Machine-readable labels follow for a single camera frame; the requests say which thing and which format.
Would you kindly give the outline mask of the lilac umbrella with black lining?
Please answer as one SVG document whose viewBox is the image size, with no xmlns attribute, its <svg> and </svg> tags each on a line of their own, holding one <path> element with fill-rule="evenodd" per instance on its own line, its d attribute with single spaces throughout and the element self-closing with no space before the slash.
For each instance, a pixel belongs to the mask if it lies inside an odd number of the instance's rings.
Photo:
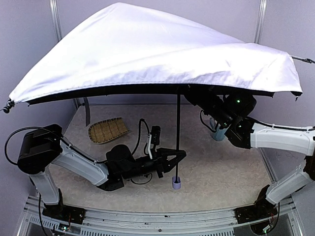
<svg viewBox="0 0 315 236">
<path fill-rule="evenodd" d="M 3 108 L 111 94 L 183 94 L 206 87 L 302 94 L 287 52 L 246 43 L 162 11 L 112 4 L 74 28 L 19 82 Z"/>
</svg>

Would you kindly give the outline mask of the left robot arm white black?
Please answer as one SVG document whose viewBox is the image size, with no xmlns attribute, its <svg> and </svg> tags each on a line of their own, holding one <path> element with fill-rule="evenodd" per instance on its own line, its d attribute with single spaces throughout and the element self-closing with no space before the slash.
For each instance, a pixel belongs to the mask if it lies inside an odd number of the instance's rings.
<svg viewBox="0 0 315 236">
<path fill-rule="evenodd" d="M 114 191 L 124 186 L 124 180 L 134 177 L 155 172 L 162 178 L 187 155 L 184 150 L 160 147 L 135 159 L 128 146 L 116 145 L 106 153 L 104 161 L 97 161 L 68 142 L 61 131 L 57 124 L 33 128 L 23 138 L 17 161 L 47 206 L 62 203 L 62 193 L 49 172 L 50 164 L 65 168 L 104 191 Z"/>
</svg>

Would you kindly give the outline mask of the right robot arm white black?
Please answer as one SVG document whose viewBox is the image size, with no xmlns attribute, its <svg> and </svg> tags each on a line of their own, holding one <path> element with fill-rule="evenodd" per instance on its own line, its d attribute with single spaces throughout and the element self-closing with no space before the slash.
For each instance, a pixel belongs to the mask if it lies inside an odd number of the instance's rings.
<svg viewBox="0 0 315 236">
<path fill-rule="evenodd" d="M 184 97 L 204 114 L 210 115 L 225 136 L 238 148 L 273 148 L 305 155 L 304 161 L 289 174 L 261 190 L 256 208 L 274 207 L 283 198 L 315 180 L 315 129 L 267 124 L 249 117 L 256 105 L 254 96 L 246 91 L 233 91 L 219 98 L 206 87 L 188 87 Z"/>
</svg>

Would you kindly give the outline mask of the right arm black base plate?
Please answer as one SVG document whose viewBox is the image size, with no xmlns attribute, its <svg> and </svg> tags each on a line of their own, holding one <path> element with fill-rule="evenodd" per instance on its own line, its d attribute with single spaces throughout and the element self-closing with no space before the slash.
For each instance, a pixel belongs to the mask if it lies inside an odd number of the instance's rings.
<svg viewBox="0 0 315 236">
<path fill-rule="evenodd" d="M 278 214 L 275 205 L 250 205 L 238 207 L 234 212 L 238 224 L 260 220 Z"/>
</svg>

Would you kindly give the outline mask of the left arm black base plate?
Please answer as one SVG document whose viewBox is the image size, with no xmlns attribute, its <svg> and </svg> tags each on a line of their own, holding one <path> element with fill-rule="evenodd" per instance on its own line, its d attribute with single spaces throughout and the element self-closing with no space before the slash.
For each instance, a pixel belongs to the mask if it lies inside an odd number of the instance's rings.
<svg viewBox="0 0 315 236">
<path fill-rule="evenodd" d="M 45 205 L 42 214 L 53 219 L 82 225 L 86 210 L 67 205 Z"/>
</svg>

